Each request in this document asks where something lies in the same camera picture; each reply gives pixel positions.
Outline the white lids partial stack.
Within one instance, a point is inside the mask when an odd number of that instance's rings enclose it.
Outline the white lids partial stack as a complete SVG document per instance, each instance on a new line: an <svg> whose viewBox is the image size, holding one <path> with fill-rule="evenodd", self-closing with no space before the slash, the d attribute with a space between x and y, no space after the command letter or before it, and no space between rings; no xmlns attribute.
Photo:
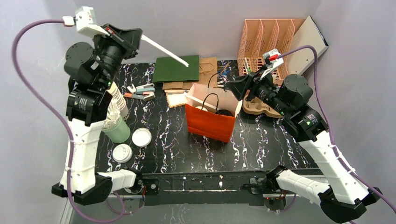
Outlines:
<svg viewBox="0 0 396 224"><path fill-rule="evenodd" d="M152 135L147 128L138 128L133 132L132 142L137 147L146 147L152 140Z"/></svg>

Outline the single white cup lid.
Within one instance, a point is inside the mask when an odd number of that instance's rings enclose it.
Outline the single white cup lid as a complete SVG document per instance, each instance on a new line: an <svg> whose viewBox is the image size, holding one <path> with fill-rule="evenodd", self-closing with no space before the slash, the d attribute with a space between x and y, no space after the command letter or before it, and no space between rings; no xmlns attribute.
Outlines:
<svg viewBox="0 0 396 224"><path fill-rule="evenodd" d="M207 112L208 110L202 106L196 106L197 109Z"/></svg>

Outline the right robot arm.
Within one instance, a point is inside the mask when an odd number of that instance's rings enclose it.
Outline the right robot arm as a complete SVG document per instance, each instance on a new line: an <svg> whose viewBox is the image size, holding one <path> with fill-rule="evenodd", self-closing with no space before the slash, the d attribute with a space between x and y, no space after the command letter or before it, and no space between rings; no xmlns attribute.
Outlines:
<svg viewBox="0 0 396 224"><path fill-rule="evenodd" d="M271 75L262 77L252 72L228 82L226 87L238 100L258 98L282 115L284 129L309 153L327 179L327 183L314 181L280 165L266 174L265 183L254 183L254 187L296 193L317 204L339 224L358 219L368 205L379 200L379 189L370 190L357 180L331 143L327 123L308 105L313 89L303 76L288 75L278 86Z"/></svg>

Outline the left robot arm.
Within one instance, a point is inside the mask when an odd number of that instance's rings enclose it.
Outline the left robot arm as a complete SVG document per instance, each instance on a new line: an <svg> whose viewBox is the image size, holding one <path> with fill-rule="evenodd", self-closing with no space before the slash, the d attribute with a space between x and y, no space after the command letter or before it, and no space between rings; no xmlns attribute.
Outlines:
<svg viewBox="0 0 396 224"><path fill-rule="evenodd" d="M105 201L124 188L136 188L140 171L122 168L96 172L98 142L112 96L109 89L124 59L136 57L142 30L103 25L103 34L94 34L93 44L77 42L65 54L64 70L70 76L66 117L70 144L65 171L51 192L72 197L75 203L91 205Z"/></svg>

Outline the orange paper bag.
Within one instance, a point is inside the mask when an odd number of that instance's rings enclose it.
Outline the orange paper bag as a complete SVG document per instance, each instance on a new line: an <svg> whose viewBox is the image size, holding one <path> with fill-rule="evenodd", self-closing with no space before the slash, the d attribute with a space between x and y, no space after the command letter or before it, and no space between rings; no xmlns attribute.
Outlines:
<svg viewBox="0 0 396 224"><path fill-rule="evenodd" d="M188 94L215 105L217 110L229 110L234 115L233 117L218 115L216 112L205 112L185 104L188 132L222 142L229 142L233 134L236 117L242 108L242 101L238 101L230 90L210 87L207 84L193 84Z"/></svg>

